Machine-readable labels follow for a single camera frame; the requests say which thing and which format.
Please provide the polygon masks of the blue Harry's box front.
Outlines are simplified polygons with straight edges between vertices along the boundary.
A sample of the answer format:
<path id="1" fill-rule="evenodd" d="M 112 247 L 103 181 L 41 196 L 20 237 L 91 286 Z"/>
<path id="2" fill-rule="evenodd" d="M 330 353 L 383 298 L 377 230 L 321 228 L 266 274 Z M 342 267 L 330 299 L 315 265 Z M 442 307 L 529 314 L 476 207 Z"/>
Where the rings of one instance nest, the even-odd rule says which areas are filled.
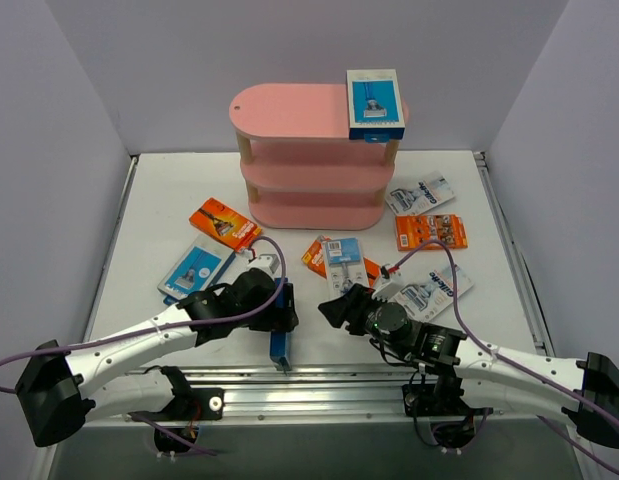
<path id="1" fill-rule="evenodd" d="M 290 334 L 297 324 L 293 284 L 285 283 L 273 309 L 273 328 L 270 332 L 269 358 L 278 371 L 288 374 L 290 362 Z"/>

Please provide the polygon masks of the blue Harry's razor box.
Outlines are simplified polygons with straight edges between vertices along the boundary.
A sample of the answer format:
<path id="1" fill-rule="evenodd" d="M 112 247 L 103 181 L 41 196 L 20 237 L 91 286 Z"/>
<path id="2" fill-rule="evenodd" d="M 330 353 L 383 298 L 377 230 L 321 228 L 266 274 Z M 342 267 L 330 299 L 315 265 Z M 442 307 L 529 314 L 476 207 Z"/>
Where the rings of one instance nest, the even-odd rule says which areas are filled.
<path id="1" fill-rule="evenodd" d="M 349 139 L 402 140 L 406 119 L 395 69 L 346 71 Z"/>

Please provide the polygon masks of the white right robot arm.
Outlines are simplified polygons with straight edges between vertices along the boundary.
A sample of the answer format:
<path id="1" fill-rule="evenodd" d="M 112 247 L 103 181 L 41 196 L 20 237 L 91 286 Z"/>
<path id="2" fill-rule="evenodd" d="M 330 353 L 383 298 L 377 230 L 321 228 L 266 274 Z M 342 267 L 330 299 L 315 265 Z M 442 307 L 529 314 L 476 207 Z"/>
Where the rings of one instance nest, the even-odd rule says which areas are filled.
<path id="1" fill-rule="evenodd" d="M 436 376 L 433 404 L 444 412 L 463 406 L 545 417 L 619 449 L 619 368 L 605 355 L 557 358 L 478 343 L 462 330 L 413 320 L 359 284 L 318 309 L 332 327 L 369 336 L 397 365 Z"/>

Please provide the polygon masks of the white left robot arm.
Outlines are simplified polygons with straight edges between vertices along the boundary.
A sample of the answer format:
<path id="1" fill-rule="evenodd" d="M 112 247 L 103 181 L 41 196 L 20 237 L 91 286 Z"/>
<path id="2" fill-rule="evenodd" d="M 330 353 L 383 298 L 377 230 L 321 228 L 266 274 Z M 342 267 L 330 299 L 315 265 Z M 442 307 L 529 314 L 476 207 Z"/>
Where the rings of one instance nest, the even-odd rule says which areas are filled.
<path id="1" fill-rule="evenodd" d="M 86 423 L 126 413 L 182 420 L 195 396 L 176 367 L 133 369 L 165 355 L 228 337 L 238 328 L 290 331 L 298 324 L 287 278 L 250 268 L 232 283 L 190 294 L 160 314 L 91 345 L 52 340 L 28 360 L 16 386 L 33 441 L 60 443 Z"/>

